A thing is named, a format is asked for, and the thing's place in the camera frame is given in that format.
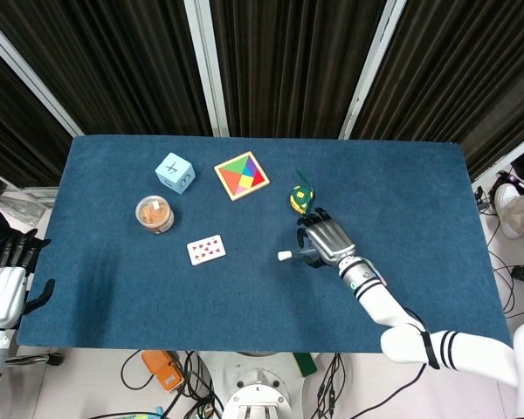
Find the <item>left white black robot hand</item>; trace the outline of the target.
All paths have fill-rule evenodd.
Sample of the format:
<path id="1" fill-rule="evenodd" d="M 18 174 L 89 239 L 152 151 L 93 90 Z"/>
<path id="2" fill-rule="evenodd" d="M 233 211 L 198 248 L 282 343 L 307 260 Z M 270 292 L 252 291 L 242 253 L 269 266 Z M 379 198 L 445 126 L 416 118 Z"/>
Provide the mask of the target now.
<path id="1" fill-rule="evenodd" d="M 43 291 L 29 299 L 28 278 L 35 272 L 40 252 L 49 239 L 36 229 L 0 239 L 0 330 L 15 329 L 21 318 L 48 303 L 56 281 L 46 281 Z"/>

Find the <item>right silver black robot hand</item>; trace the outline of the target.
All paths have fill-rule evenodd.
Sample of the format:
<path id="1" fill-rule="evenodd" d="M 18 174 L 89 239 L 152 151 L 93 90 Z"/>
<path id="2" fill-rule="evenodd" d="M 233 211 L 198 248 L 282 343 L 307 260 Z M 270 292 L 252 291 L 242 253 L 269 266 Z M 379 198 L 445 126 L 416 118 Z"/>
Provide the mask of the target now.
<path id="1" fill-rule="evenodd" d="M 297 220 L 297 240 L 300 248 L 308 239 L 318 254 L 317 257 L 305 255 L 303 261 L 314 269 L 325 265 L 338 265 L 344 258 L 353 257 L 356 246 L 341 225 L 323 208 L 316 207 L 313 212 Z"/>

